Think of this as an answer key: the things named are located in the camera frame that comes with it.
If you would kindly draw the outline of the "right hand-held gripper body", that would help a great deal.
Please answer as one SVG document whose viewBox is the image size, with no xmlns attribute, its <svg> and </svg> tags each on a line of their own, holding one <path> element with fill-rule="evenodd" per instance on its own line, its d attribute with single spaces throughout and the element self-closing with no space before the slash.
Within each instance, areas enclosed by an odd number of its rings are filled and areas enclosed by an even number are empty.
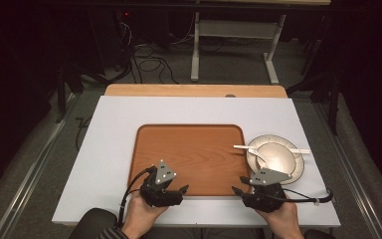
<svg viewBox="0 0 382 239">
<path fill-rule="evenodd" d="M 291 179 L 290 174 L 261 168 L 249 178 L 253 191 L 241 197 L 245 206 L 267 213 L 282 207 L 287 199 L 282 182 Z"/>
</svg>

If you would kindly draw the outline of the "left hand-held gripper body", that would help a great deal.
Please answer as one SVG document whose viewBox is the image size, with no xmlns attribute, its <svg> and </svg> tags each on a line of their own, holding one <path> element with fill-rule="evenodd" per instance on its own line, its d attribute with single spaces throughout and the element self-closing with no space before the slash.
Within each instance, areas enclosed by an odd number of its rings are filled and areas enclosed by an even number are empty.
<svg viewBox="0 0 382 239">
<path fill-rule="evenodd" d="M 161 159 L 157 166 L 149 168 L 149 175 L 143 180 L 139 193 L 151 207 L 169 207 L 180 205 L 183 189 L 169 191 L 167 187 L 175 179 L 176 173 Z"/>
</svg>

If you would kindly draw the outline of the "person's left hand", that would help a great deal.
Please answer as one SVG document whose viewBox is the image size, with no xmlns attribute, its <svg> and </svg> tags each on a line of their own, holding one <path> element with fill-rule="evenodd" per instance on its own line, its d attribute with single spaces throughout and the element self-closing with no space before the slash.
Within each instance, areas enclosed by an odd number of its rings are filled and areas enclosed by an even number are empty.
<svg viewBox="0 0 382 239">
<path fill-rule="evenodd" d="M 139 192 L 134 191 L 131 193 L 124 224 L 120 231 L 128 239 L 139 239 L 151 229 L 156 219 L 166 210 L 167 207 L 149 206 Z"/>
</svg>

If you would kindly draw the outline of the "person's right hand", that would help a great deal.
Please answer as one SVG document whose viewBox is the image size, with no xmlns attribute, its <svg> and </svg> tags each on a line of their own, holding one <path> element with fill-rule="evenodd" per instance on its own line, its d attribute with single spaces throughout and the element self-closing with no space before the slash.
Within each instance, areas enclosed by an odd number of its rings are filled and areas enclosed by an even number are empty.
<svg viewBox="0 0 382 239">
<path fill-rule="evenodd" d="M 304 239 L 298 224 L 297 206 L 292 202 L 285 202 L 282 207 L 267 213 L 257 210 L 279 239 Z"/>
</svg>

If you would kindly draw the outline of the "white spoon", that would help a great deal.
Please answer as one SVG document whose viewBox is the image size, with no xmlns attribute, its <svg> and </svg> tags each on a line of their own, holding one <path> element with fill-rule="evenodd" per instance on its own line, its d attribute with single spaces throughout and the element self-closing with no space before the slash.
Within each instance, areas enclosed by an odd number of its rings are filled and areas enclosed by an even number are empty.
<svg viewBox="0 0 382 239">
<path fill-rule="evenodd" d="M 261 161 L 260 167 L 266 167 L 267 166 L 267 163 L 264 160 L 263 156 L 255 148 L 248 148 L 248 153 L 254 155 L 255 157 L 257 157 Z"/>
</svg>

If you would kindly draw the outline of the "brown wooden tray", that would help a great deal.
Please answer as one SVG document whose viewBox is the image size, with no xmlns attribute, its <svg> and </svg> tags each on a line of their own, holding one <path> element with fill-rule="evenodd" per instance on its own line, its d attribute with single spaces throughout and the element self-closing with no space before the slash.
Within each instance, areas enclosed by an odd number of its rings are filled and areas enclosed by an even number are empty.
<svg viewBox="0 0 382 239">
<path fill-rule="evenodd" d="M 145 124 L 137 130 L 129 178 L 164 161 L 177 173 L 168 186 L 186 185 L 189 196 L 232 196 L 232 188 L 250 187 L 241 182 L 251 174 L 244 143 L 234 124 Z"/>
</svg>

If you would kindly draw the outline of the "beige bowl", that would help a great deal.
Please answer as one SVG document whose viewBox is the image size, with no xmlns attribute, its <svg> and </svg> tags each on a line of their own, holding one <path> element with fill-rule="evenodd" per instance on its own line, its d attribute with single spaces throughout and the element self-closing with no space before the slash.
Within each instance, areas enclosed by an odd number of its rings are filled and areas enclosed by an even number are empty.
<svg viewBox="0 0 382 239">
<path fill-rule="evenodd" d="M 258 148 L 260 167 L 269 168 L 286 174 L 292 174 L 296 167 L 293 154 L 283 145 L 268 142 Z"/>
</svg>

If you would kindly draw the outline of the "beige round plate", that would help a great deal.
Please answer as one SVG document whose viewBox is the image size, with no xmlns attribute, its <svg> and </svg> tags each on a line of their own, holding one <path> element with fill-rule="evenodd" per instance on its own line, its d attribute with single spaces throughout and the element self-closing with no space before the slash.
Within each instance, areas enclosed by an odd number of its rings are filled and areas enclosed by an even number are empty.
<svg viewBox="0 0 382 239">
<path fill-rule="evenodd" d="M 256 138 L 254 138 L 249 143 L 249 146 L 261 146 L 261 145 L 268 143 L 268 142 L 275 142 L 275 143 L 281 144 L 283 146 L 286 146 L 288 148 L 296 148 L 296 146 L 292 142 L 290 142 L 289 140 L 287 140 L 281 136 L 273 135 L 273 134 L 260 135 Z M 294 156 L 294 159 L 296 162 L 295 170 L 291 174 L 291 179 L 283 181 L 282 185 L 291 184 L 291 183 L 296 182 L 297 180 L 300 179 L 300 177 L 303 174 L 304 161 L 303 161 L 302 155 L 299 153 L 293 153 L 293 156 Z M 258 158 L 255 157 L 254 155 L 248 153 L 248 152 L 247 152 L 247 162 L 248 162 L 248 165 L 249 165 L 249 167 L 253 173 L 256 173 L 260 168 L 265 168 L 265 167 L 260 167 L 259 163 L 258 163 Z"/>
</svg>

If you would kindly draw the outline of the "white plastic utensil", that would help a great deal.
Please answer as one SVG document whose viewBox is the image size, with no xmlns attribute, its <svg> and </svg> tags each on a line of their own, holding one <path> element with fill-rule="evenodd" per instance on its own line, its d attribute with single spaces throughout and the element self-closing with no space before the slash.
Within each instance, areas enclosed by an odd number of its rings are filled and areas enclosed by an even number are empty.
<svg viewBox="0 0 382 239">
<path fill-rule="evenodd" d="M 265 144 L 262 146 L 234 145 L 234 148 L 246 149 L 247 151 L 253 151 L 256 153 L 262 153 L 262 152 L 274 153 L 274 152 L 285 152 L 285 151 L 288 151 L 291 153 L 299 153 L 299 154 L 311 153 L 310 149 L 288 148 L 286 146 L 279 145 L 279 144 Z"/>
</svg>

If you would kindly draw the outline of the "white board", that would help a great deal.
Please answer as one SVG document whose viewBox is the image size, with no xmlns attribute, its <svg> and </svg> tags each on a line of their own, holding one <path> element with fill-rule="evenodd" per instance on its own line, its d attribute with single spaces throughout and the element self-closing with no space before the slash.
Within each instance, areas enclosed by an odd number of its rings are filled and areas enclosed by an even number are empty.
<svg viewBox="0 0 382 239">
<path fill-rule="evenodd" d="M 95 207 L 118 213 L 136 132 L 148 123 L 235 124 L 246 143 L 272 133 L 298 148 L 310 148 L 291 99 L 102 96 L 55 210 L 54 223 L 77 223 Z M 304 165 L 302 177 L 288 188 L 311 197 L 323 196 L 325 185 L 312 154 L 304 157 Z M 297 208 L 300 226 L 340 226 L 331 202 L 302 203 Z M 156 225 L 257 227 L 266 222 L 237 197 L 186 197 L 181 205 L 163 213 Z"/>
</svg>

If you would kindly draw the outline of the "light wooden table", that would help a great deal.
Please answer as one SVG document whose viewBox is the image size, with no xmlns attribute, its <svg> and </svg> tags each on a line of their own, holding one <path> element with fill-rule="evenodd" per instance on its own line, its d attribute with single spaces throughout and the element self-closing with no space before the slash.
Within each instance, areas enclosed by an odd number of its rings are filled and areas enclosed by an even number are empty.
<svg viewBox="0 0 382 239">
<path fill-rule="evenodd" d="M 128 97 L 287 98 L 282 86 L 256 85 L 112 84 L 104 94 Z"/>
</svg>

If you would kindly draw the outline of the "black stand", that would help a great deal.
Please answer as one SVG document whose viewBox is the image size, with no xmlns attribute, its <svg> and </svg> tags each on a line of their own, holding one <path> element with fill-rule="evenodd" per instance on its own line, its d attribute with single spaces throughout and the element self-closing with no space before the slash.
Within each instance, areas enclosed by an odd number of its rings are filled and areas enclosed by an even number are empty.
<svg viewBox="0 0 382 239">
<path fill-rule="evenodd" d="M 81 68 L 77 64 L 71 62 L 62 63 L 57 68 L 58 117 L 56 123 L 61 122 L 68 111 L 66 88 L 69 88 L 74 94 L 80 94 L 84 91 L 84 85 L 80 75 Z"/>
<path fill-rule="evenodd" d="M 301 91 L 311 91 L 313 103 L 328 103 L 327 124 L 334 135 L 337 135 L 337 112 L 339 95 L 338 60 L 339 50 L 322 40 L 309 62 L 303 80 L 286 89 L 291 95 Z"/>
</svg>

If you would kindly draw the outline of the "metal floor rail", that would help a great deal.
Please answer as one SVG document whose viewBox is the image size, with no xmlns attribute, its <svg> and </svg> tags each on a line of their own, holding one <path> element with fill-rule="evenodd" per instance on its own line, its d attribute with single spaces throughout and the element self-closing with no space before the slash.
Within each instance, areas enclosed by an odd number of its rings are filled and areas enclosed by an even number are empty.
<svg viewBox="0 0 382 239">
<path fill-rule="evenodd" d="M 314 108 L 337 153 L 336 161 L 350 191 L 349 196 L 361 215 L 365 226 L 361 233 L 372 239 L 382 239 L 382 175 L 350 117 L 344 115 L 337 121 L 338 134 L 334 134 L 327 124 L 324 106 L 314 104 Z"/>
<path fill-rule="evenodd" d="M 53 126 L 51 134 L 42 146 L 37 159 L 30 166 L 14 198 L 0 220 L 0 239 L 10 238 L 12 231 L 28 204 L 30 197 L 33 194 L 34 189 L 36 188 L 36 185 L 46 167 L 46 164 L 49 161 L 48 156 L 50 151 L 52 150 L 53 145 L 67 122 L 68 114 L 77 104 L 79 97 L 79 94 L 69 94 L 66 112 L 58 118 L 57 122 Z"/>
</svg>

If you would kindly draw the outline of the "white desk frame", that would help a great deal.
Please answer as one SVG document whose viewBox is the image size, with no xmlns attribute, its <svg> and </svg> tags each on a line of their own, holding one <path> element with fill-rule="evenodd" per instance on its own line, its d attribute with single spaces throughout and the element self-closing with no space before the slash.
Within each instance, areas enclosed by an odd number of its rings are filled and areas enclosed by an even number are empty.
<svg viewBox="0 0 382 239">
<path fill-rule="evenodd" d="M 266 70 L 272 85 L 278 85 L 279 79 L 273 63 L 286 15 L 280 15 L 276 23 L 258 23 L 226 20 L 201 20 L 200 13 L 194 14 L 194 40 L 193 54 L 191 60 L 191 81 L 199 80 L 200 67 L 200 38 L 220 37 L 220 38 L 242 38 L 242 39 L 263 39 L 270 40 L 271 47 L 268 52 L 263 53 Z"/>
</svg>

